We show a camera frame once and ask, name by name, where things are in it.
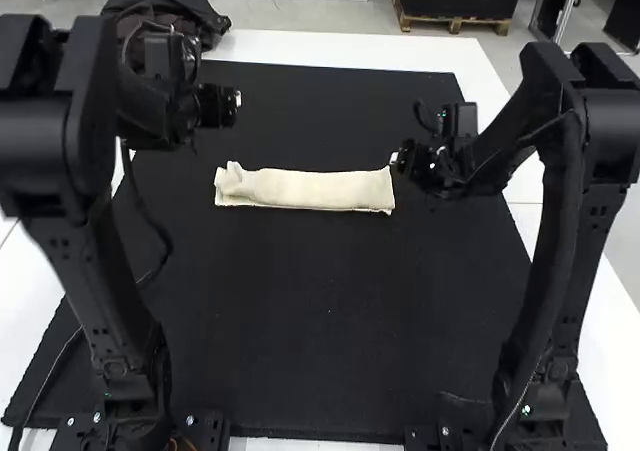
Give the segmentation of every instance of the wooden pallet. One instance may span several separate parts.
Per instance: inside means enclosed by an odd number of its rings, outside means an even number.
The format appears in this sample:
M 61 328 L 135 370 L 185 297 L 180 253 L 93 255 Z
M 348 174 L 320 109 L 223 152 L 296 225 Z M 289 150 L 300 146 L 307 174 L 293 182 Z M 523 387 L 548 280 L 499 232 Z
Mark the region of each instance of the wooden pallet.
M 449 32 L 451 34 L 459 34 L 462 24 L 491 24 L 494 26 L 496 34 L 498 36 L 506 36 L 509 34 L 509 26 L 511 25 L 510 19 L 481 19 L 481 18 L 463 18 L 463 17 L 451 17 L 451 16 L 411 16 L 404 12 L 402 3 L 400 0 L 391 0 L 393 8 L 396 10 L 396 16 L 398 17 L 398 23 L 400 24 L 400 30 L 403 33 L 411 31 L 411 25 L 413 23 L 448 23 Z

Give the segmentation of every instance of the rubber mat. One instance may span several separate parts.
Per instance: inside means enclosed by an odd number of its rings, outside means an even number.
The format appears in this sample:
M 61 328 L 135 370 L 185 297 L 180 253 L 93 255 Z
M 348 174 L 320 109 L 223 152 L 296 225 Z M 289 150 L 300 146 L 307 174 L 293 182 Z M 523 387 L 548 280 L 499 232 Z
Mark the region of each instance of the rubber mat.
M 239 435 L 401 442 L 436 421 L 435 394 L 487 399 L 522 301 L 529 260 L 501 196 L 443 203 L 394 176 L 391 216 L 217 208 L 213 177 L 246 169 L 369 170 L 424 137 L 412 103 L 462 99 L 449 74 L 205 62 L 242 90 L 235 128 L 195 151 L 140 152 L 139 185 L 175 252 L 145 299 L 164 326 L 172 405 L 217 408 Z M 114 210 L 137 276 L 161 246 L 132 208 Z M 24 418 L 77 327 L 63 303 L 4 422 Z M 91 411 L 88 350 L 70 356 L 32 425 Z M 593 416 L 586 401 L 587 434 Z

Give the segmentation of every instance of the rolled towel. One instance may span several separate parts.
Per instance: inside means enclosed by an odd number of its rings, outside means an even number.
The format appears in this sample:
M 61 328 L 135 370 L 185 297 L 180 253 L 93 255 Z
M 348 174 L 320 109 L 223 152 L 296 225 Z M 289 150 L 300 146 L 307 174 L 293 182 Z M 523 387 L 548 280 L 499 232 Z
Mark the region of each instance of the rolled towel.
M 382 212 L 395 208 L 389 166 L 376 171 L 313 173 L 264 168 L 246 171 L 235 161 L 218 168 L 217 206 L 262 206 L 323 211 Z

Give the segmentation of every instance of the white floor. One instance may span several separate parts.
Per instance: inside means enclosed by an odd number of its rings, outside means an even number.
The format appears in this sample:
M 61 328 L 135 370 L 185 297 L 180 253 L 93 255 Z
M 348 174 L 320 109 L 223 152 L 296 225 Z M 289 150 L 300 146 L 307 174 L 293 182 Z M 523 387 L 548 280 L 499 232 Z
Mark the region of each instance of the white floor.
M 57 27 L 68 27 L 77 15 L 97 14 L 106 0 L 0 0 L 0 14 L 40 13 Z M 234 28 L 279 29 L 338 33 L 400 34 L 390 0 L 366 3 L 329 0 L 211 0 L 214 8 L 227 14 Z M 498 37 L 485 26 L 464 26 L 463 37 L 478 38 L 507 89 L 513 92 L 521 79 L 518 54 L 533 37 L 527 26 L 535 0 L 520 0 L 508 37 Z M 602 33 L 605 13 L 594 0 L 583 0 L 575 9 L 563 48 L 571 50 L 583 41 L 607 41 Z M 416 27 L 415 34 L 449 36 L 440 25 Z M 640 57 L 625 57 L 640 74 Z M 606 254 L 625 287 L 640 308 L 640 268 L 634 256 L 640 252 L 640 186 L 632 189 L 606 247 Z

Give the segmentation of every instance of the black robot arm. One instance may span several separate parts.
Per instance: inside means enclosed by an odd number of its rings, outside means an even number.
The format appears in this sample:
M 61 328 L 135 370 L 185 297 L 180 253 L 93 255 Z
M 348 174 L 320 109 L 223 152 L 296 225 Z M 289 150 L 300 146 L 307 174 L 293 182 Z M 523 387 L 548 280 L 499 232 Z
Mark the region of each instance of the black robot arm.
M 568 59 L 555 44 L 532 43 L 521 64 L 522 84 L 480 135 L 474 104 L 428 116 L 418 103 L 429 140 L 406 141 L 392 164 L 425 193 L 462 199 L 501 192 L 538 151 L 545 165 L 538 241 L 493 383 L 493 422 L 476 443 L 490 451 L 566 450 L 574 446 L 566 424 L 582 391 L 582 320 L 608 231 L 638 179 L 640 81 L 601 44 L 582 44 Z M 447 430 L 440 441 L 472 449 L 455 425 Z
M 157 119 L 141 112 L 121 132 L 118 110 L 129 97 L 118 85 L 119 42 L 109 18 L 80 17 L 70 32 L 58 32 L 40 17 L 3 16 L 0 35 L 0 206 L 22 219 L 55 269 L 90 347 L 99 393 L 95 411 L 76 417 L 72 429 L 62 425 L 52 449 L 158 451 L 171 439 L 179 444 L 168 410 L 169 350 L 127 261 L 111 208 L 111 179 L 117 135 L 137 147 L 173 149 L 193 133 L 201 115 L 197 107 L 161 107 L 154 110 Z M 151 56 L 159 58 L 149 64 L 172 97 L 194 84 L 171 72 L 182 57 L 167 54 L 174 37 L 152 35 Z M 235 118 L 235 91 L 209 89 L 228 94 L 224 106 Z M 204 104 L 217 109 L 215 101 Z M 228 116 L 207 124 L 233 124 Z M 145 131 L 160 121 L 162 134 Z M 173 123 L 182 126 L 179 133 Z M 132 138 L 134 128 L 141 132 Z M 225 446 L 228 425 L 217 413 L 209 415 L 220 423 L 210 430 L 218 439 L 192 434 L 199 450 Z M 205 416 L 200 413 L 203 424 L 214 419 Z

